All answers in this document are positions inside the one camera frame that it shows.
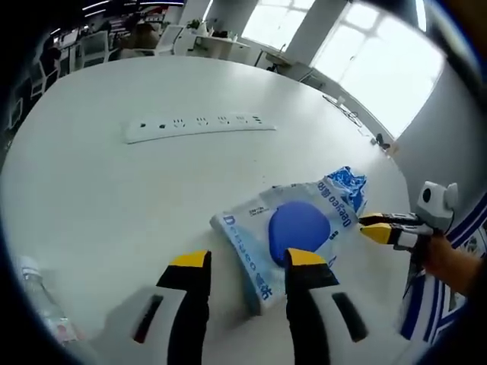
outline white table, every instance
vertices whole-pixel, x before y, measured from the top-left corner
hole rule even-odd
[[[181,110],[258,112],[278,130],[123,143],[134,118]],[[214,59],[109,62],[60,79],[21,126],[2,172],[5,234],[12,254],[46,268],[48,288],[88,338],[174,256],[210,249],[214,338],[248,315],[237,256],[210,217],[343,165],[368,175],[368,211],[409,211],[396,164],[311,87]],[[354,232],[334,268],[392,316],[408,261]]]

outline person's hand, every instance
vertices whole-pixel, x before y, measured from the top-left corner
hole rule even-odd
[[[453,249],[444,236],[433,236],[423,262],[426,272],[443,281],[452,290],[467,295],[482,265],[474,255]]]
[[[433,276],[442,276],[443,271],[450,266],[453,256],[454,249],[445,236],[433,236],[428,244],[428,254],[423,267]]]

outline white power strip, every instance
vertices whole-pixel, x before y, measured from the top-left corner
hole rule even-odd
[[[198,135],[201,133],[234,131],[274,131],[258,114],[227,113],[216,116],[175,116],[146,117],[130,122],[126,133],[126,143],[150,141],[151,139],[176,137],[178,135]]]

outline ceiling light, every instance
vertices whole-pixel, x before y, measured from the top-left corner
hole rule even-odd
[[[110,0],[105,0],[104,2],[98,2],[97,4],[86,6],[83,8],[83,11],[94,8],[95,6],[98,6],[98,5],[106,4],[107,2],[110,2]]]
[[[140,5],[182,5],[182,2],[141,2]]]
[[[104,11],[107,11],[107,10],[106,9],[102,9],[102,10],[99,10],[99,11],[95,11],[94,13],[86,14],[84,17],[90,17],[91,15],[103,13]]]

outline plastic water bottle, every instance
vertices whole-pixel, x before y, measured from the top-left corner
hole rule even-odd
[[[20,267],[27,296],[54,338],[82,363],[100,363],[97,354],[81,340],[72,322],[44,287],[38,264],[23,256]]]
[[[61,344],[77,341],[79,338],[71,322],[44,287],[37,263],[30,257],[22,257],[21,270],[25,291],[53,336]]]

